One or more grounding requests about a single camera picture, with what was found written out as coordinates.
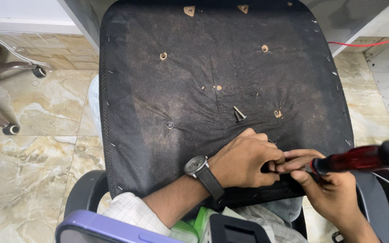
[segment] red cable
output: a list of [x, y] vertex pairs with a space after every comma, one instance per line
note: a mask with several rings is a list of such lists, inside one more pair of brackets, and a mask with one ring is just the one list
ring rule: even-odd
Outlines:
[[367, 45], [353, 45], [353, 44], [346, 44], [346, 43], [334, 42], [334, 41], [330, 41], [328, 43], [330, 43], [330, 44], [339, 44], [339, 45], [347, 45], [347, 46], [364, 47], [364, 46], [382, 45], [382, 44], [389, 43], [389, 41], [382, 41], [382, 42], [379, 42], [379, 43], [367, 44]]

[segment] black fabric underside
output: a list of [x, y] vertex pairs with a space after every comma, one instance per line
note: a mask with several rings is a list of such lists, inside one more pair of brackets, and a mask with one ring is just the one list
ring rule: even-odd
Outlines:
[[[237, 8], [242, 4], [249, 4], [247, 14]], [[183, 7], [192, 5], [189, 17]], [[160, 189], [184, 174], [189, 159], [212, 157], [246, 128], [266, 133], [283, 151], [313, 148], [330, 155], [353, 146], [342, 85], [315, 21], [294, 0], [112, 5], [100, 34], [111, 196], [131, 191], [143, 197]], [[269, 50], [262, 52], [262, 45]], [[236, 124], [233, 106], [247, 115], [244, 122]], [[273, 186], [227, 189], [220, 205], [204, 204], [236, 207], [302, 194], [283, 175]]]

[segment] purple phone case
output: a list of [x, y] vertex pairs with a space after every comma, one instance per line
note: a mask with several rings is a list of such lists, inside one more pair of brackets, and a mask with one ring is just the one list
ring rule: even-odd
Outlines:
[[76, 210], [65, 218], [58, 225], [55, 237], [60, 236], [62, 231], [68, 229], [69, 226], [85, 229], [124, 243], [183, 243], [87, 210]]

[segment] hand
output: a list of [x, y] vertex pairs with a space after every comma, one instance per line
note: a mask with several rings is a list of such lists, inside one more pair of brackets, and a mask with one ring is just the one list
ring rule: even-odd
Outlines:
[[304, 167], [314, 158], [325, 158], [315, 150], [285, 152], [291, 161], [278, 166], [278, 171], [292, 171], [291, 177], [303, 187], [313, 208], [334, 224], [347, 242], [379, 242], [357, 203], [355, 177], [349, 173], [328, 173], [319, 185], [310, 174], [295, 170]]
[[268, 142], [266, 134], [248, 128], [208, 159], [208, 165], [223, 188], [259, 187], [280, 180], [276, 173], [261, 173], [268, 161], [284, 163], [283, 152]]

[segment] chair armrest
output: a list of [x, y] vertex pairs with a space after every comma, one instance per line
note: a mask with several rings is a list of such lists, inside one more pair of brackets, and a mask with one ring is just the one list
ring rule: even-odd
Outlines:
[[92, 170], [74, 184], [67, 198], [64, 218], [78, 209], [97, 212], [100, 200], [109, 191], [105, 170]]
[[383, 243], [389, 243], [389, 204], [384, 190], [371, 173], [352, 173], [357, 181], [361, 211]]

